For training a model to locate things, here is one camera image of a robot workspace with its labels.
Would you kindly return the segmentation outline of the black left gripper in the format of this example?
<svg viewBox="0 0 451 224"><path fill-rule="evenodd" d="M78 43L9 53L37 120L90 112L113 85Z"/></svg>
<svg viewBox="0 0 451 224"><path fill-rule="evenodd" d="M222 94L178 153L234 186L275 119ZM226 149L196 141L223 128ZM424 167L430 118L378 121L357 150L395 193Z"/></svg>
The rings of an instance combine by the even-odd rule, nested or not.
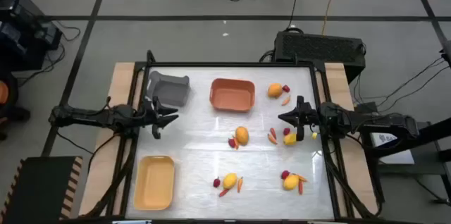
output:
<svg viewBox="0 0 451 224"><path fill-rule="evenodd" d="M144 125L150 125L152 127L152 135L154 139L161 139L160 128L165 128L169 123L173 122L179 117L179 115L171 115L177 113L178 109L171 107L160 108L160 117L158 109L161 103L158 97L153 97L151 101L145 99L142 102L142 108L144 109Z"/></svg>

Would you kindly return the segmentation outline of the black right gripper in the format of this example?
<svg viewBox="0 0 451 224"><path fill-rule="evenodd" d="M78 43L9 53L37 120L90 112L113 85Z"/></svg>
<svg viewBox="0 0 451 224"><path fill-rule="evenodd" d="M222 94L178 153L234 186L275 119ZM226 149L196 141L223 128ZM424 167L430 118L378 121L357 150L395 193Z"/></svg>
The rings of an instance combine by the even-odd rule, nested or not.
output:
<svg viewBox="0 0 451 224"><path fill-rule="evenodd" d="M289 123L297 128L297 141L304 140L304 126L319 125L319 115L316 109L311 107L309 102L304 100L303 96L297 97L296 108L293 110L280 114L278 116L281 120Z"/></svg>

